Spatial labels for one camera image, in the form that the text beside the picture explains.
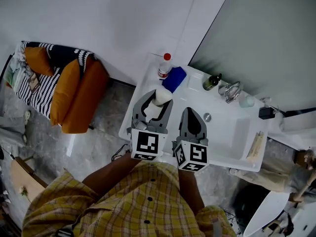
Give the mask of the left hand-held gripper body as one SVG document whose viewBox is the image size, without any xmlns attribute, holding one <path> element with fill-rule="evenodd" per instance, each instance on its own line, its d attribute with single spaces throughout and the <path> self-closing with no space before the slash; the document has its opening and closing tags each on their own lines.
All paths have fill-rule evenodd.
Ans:
<svg viewBox="0 0 316 237">
<path fill-rule="evenodd" d="M 157 161 L 163 155 L 167 140 L 167 129 L 149 125 L 140 120 L 133 120 L 127 129 L 130 134 L 131 157 L 138 160 Z"/>
</svg>

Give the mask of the person's right forearm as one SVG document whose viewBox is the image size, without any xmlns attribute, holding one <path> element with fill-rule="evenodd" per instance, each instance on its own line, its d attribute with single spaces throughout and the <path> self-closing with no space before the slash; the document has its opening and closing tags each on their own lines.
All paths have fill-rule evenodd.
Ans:
<svg viewBox="0 0 316 237">
<path fill-rule="evenodd" d="M 204 208 L 194 172 L 178 170 L 180 194 L 196 215 Z"/>
</svg>

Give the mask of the white sink vanity cabinet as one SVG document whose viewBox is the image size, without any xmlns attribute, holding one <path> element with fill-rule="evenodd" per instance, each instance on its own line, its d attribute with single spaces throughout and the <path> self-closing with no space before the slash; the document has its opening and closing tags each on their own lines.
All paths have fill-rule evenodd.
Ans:
<svg viewBox="0 0 316 237">
<path fill-rule="evenodd" d="M 130 142 L 127 129 L 132 125 L 132 112 L 136 102 L 146 93 L 161 88 L 162 81 L 158 76 L 160 57 L 151 55 L 146 64 L 138 71 L 138 82 L 119 130 L 119 136 Z M 207 128 L 206 138 L 198 143 L 207 145 L 209 164 L 247 171 L 259 171 L 264 156 L 267 140 L 267 123 L 258 117 L 262 103 L 255 101 L 253 107 L 242 108 L 238 101 L 227 104 L 218 93 L 218 87 L 206 91 L 202 83 L 208 78 L 206 73 L 189 66 L 183 66 L 187 76 L 173 92 L 173 106 L 167 124 L 167 140 L 163 147 L 163 155 L 157 161 L 165 161 L 177 166 L 173 154 L 172 142 L 179 142 L 179 125 L 182 112 L 191 107 L 203 119 L 205 113 L 211 114 L 211 121 L 204 122 Z M 259 155 L 255 161 L 246 159 L 257 132 L 262 131 L 264 138 Z"/>
</svg>

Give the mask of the blue sponge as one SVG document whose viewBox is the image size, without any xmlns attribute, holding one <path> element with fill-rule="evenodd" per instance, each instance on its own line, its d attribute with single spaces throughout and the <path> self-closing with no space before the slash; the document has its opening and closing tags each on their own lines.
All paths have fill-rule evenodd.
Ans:
<svg viewBox="0 0 316 237">
<path fill-rule="evenodd" d="M 173 93 L 187 76 L 182 67 L 172 68 L 166 79 L 163 80 L 162 86 Z"/>
</svg>

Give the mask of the chrome faucet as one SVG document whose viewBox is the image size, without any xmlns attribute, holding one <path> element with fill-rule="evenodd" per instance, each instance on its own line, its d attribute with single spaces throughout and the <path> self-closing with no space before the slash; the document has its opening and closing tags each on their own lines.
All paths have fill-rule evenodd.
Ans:
<svg viewBox="0 0 316 237">
<path fill-rule="evenodd" d="M 242 84 L 237 81 L 231 84 L 226 84 L 218 89 L 218 93 L 224 97 L 227 104 L 236 100 L 242 93 Z"/>
</svg>

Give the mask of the dark green pump bottle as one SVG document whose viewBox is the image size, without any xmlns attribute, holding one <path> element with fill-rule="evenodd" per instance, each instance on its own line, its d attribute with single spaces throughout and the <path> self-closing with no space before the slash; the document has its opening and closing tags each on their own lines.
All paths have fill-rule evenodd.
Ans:
<svg viewBox="0 0 316 237">
<path fill-rule="evenodd" d="M 212 88 L 218 85 L 222 78 L 222 74 L 219 74 L 217 76 L 210 76 L 203 84 L 202 87 L 206 91 L 210 91 Z"/>
</svg>

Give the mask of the orange sofa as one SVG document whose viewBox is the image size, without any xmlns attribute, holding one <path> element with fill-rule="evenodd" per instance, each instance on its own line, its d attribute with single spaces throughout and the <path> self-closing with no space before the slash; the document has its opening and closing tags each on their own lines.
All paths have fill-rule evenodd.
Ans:
<svg viewBox="0 0 316 237">
<path fill-rule="evenodd" d="M 4 72 L 12 56 L 9 57 L 4 67 Z M 87 58 L 86 70 L 81 77 L 71 107 L 63 123 L 58 124 L 61 126 L 63 133 L 82 134 L 91 128 L 91 120 L 105 93 L 109 78 L 107 70 L 99 59 L 96 58 L 96 60 L 93 60 L 90 57 Z"/>
</svg>

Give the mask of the pale green cup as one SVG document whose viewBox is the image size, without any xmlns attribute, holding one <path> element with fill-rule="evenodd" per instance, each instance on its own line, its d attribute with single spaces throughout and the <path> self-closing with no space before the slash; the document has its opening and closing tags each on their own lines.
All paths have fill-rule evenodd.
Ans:
<svg viewBox="0 0 316 237">
<path fill-rule="evenodd" d="M 250 108 L 255 104 L 254 97 L 251 95 L 243 96 L 239 100 L 239 106 L 242 108 Z"/>
</svg>

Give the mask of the small black box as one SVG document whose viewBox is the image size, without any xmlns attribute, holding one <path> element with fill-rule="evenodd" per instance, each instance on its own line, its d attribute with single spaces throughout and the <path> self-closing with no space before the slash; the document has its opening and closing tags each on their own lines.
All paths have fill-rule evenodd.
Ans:
<svg viewBox="0 0 316 237">
<path fill-rule="evenodd" d="M 262 107 L 259 109 L 258 117 L 260 119 L 273 119 L 275 118 L 275 110 L 272 107 Z"/>
</svg>

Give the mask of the large orange cushion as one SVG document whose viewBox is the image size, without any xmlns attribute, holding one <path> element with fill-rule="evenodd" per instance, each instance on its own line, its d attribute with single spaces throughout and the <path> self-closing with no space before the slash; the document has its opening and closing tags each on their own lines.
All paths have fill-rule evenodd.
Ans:
<svg viewBox="0 0 316 237">
<path fill-rule="evenodd" d="M 73 60 L 63 69 L 51 102 L 50 121 L 53 126 L 63 123 L 73 102 L 81 76 L 78 59 Z"/>
</svg>

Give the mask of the black white striped blanket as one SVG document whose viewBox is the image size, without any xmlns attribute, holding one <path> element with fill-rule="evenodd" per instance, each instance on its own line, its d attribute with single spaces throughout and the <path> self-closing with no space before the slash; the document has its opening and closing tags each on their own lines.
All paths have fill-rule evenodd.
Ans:
<svg viewBox="0 0 316 237">
<path fill-rule="evenodd" d="M 31 92 L 28 80 L 24 77 L 16 95 L 49 119 L 53 93 L 66 65 L 73 60 L 77 60 L 79 62 L 79 73 L 82 77 L 86 70 L 87 58 L 90 57 L 96 60 L 96 56 L 90 51 L 42 42 L 22 41 L 22 47 L 24 49 L 27 47 L 43 48 L 44 54 L 48 57 L 48 64 L 52 66 L 53 75 L 46 76 L 36 72 L 40 86 L 34 93 Z"/>
</svg>

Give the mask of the brown book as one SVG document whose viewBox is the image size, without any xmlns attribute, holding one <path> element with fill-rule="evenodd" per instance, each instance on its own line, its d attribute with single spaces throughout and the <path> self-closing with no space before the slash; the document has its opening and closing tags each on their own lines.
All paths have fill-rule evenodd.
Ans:
<svg viewBox="0 0 316 237">
<path fill-rule="evenodd" d="M 34 94 L 40 87 L 40 82 L 36 73 L 32 73 L 28 79 L 28 83 L 31 93 Z"/>
</svg>

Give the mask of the small orange cushion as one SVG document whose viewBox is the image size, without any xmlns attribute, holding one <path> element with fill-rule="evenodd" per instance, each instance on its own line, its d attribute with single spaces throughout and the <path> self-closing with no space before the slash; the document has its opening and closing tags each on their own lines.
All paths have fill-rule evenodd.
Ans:
<svg viewBox="0 0 316 237">
<path fill-rule="evenodd" d="M 50 60 L 44 47 L 26 47 L 26 62 L 35 73 L 53 76 L 54 69 L 50 65 Z"/>
</svg>

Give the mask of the pile of pale clothes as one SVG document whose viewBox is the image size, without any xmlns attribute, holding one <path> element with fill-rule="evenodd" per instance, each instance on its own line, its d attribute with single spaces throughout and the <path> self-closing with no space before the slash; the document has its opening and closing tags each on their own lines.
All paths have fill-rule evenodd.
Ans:
<svg viewBox="0 0 316 237">
<path fill-rule="evenodd" d="M 14 92 L 18 92 L 24 77 L 29 79 L 31 75 L 31 68 L 26 61 L 25 47 L 21 42 L 17 44 L 15 52 L 5 69 L 3 78 L 12 87 Z"/>
</svg>

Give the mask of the dried flower stem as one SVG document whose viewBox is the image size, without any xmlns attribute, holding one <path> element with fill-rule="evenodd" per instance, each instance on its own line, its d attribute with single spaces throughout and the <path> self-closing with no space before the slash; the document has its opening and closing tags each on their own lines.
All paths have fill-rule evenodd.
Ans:
<svg viewBox="0 0 316 237">
<path fill-rule="evenodd" d="M 27 200 L 30 202 L 30 199 L 29 199 L 29 197 L 28 197 L 28 190 L 27 190 L 27 188 L 26 188 L 25 186 L 21 186 L 21 187 L 19 188 L 19 194 L 20 194 L 21 196 L 26 197 Z"/>
</svg>

